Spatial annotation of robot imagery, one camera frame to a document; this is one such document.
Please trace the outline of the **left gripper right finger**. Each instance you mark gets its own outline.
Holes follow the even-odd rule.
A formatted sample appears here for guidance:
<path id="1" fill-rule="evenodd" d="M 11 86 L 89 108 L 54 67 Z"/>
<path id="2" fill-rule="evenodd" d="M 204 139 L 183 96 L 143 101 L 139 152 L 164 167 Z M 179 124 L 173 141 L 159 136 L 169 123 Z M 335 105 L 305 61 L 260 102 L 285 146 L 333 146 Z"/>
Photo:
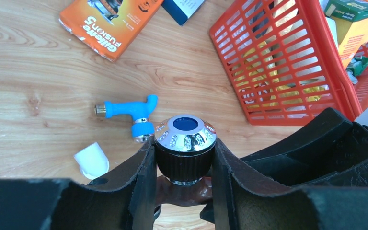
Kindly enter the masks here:
<path id="1" fill-rule="evenodd" d="M 243 158 L 218 140 L 212 188 L 218 230 L 368 230 L 368 126 L 328 108 Z"/>

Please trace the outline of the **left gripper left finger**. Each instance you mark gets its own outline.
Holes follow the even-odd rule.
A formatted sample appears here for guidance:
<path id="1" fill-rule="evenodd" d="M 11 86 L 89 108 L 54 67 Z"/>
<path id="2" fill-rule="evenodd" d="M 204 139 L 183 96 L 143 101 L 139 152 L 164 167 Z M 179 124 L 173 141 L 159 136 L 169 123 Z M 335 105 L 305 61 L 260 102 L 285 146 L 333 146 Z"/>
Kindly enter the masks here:
<path id="1" fill-rule="evenodd" d="M 156 162 L 149 139 L 87 185 L 68 178 L 0 179 L 0 230 L 150 230 Z"/>

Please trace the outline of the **white pipe elbow fitting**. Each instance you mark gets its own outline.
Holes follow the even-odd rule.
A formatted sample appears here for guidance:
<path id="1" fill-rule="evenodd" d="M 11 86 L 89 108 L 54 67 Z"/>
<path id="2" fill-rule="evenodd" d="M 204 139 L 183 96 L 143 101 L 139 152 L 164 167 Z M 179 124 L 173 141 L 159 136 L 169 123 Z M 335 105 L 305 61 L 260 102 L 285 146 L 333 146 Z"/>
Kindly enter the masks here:
<path id="1" fill-rule="evenodd" d="M 110 169 L 109 159 L 98 142 L 74 154 L 73 158 L 79 165 L 81 174 L 90 180 L 106 174 Z"/>

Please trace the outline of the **brown water faucet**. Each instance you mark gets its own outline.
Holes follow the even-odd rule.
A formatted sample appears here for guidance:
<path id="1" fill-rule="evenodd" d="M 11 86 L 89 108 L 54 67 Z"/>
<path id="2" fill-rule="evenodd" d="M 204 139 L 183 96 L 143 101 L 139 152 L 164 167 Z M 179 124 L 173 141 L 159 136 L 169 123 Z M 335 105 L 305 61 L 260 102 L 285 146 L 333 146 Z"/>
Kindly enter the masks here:
<path id="1" fill-rule="evenodd" d="M 162 173 L 156 181 L 156 206 L 190 207 L 211 201 L 207 173 L 217 141 L 214 127 L 194 115 L 176 115 L 155 129 L 155 158 Z"/>

